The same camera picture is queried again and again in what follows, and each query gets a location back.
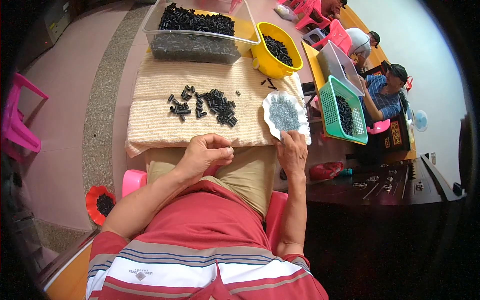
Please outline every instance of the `yellow bowl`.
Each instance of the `yellow bowl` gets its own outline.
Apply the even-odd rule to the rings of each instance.
[[[292,38],[281,28],[266,22],[257,24],[258,33],[261,42],[257,46],[252,47],[253,67],[258,69],[266,76],[274,79],[281,79],[285,76],[291,76],[303,67],[300,53],[295,46]],[[264,37],[271,36],[275,40],[282,42],[287,47],[288,55],[292,58],[293,67],[279,61],[270,51],[268,51],[265,44]]]

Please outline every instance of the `man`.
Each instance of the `man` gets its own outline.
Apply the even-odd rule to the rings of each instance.
[[[348,0],[323,0],[321,12],[325,18],[340,20],[340,7],[345,9]]]
[[[365,97],[360,97],[367,126],[384,121],[400,113],[400,89],[407,82],[407,71],[399,64],[387,65],[386,76],[367,76],[360,81]]]
[[[148,184],[119,201],[92,245],[88,299],[328,299],[303,256],[305,136],[237,148],[216,134],[146,153]],[[288,175],[280,243],[262,220],[276,152]],[[215,177],[202,177],[222,165]]]
[[[366,34],[361,29],[355,27],[349,28],[345,31],[352,39],[352,46],[348,51],[348,56],[351,56],[354,53],[358,56],[359,61],[357,63],[357,70],[361,70],[372,52],[372,46],[378,48],[380,36],[374,31],[370,31]]]

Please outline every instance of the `blue fan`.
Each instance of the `blue fan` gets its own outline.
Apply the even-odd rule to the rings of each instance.
[[[413,115],[413,126],[419,132],[424,132],[428,128],[428,116],[423,110],[417,111]]]

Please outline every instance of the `black cap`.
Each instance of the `black cap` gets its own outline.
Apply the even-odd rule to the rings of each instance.
[[[388,70],[390,72],[392,72],[392,74],[395,76],[395,77],[398,77],[400,78],[400,80],[403,82],[403,83],[407,83],[407,79],[408,79],[408,74],[407,74],[407,70],[405,70],[405,68],[402,66],[402,65],[399,65],[397,63],[394,63],[392,65],[390,65],[390,67],[388,68]]]
[[[370,31],[368,34],[371,35],[373,39],[380,44],[380,36],[378,35],[378,33],[376,33],[375,31]]]

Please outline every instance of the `beige towel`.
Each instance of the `beige towel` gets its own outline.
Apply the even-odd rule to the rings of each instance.
[[[166,62],[155,60],[146,53],[137,75],[132,107],[128,120],[125,148],[130,157],[139,155],[150,148],[186,147],[196,135],[217,133],[232,142],[233,147],[272,145],[273,136],[264,121],[262,102],[273,91],[268,88],[267,79],[252,68],[251,58],[240,58],[233,66],[212,63]],[[294,74],[282,80],[272,79],[280,90],[298,98],[304,107],[300,80]],[[170,112],[167,99],[174,94],[179,102],[185,85],[195,86],[199,93],[218,89],[229,101],[235,101],[234,128],[221,126],[212,113],[197,119],[196,98],[188,102],[191,115],[181,122],[178,115]],[[209,111],[206,103],[204,111]]]

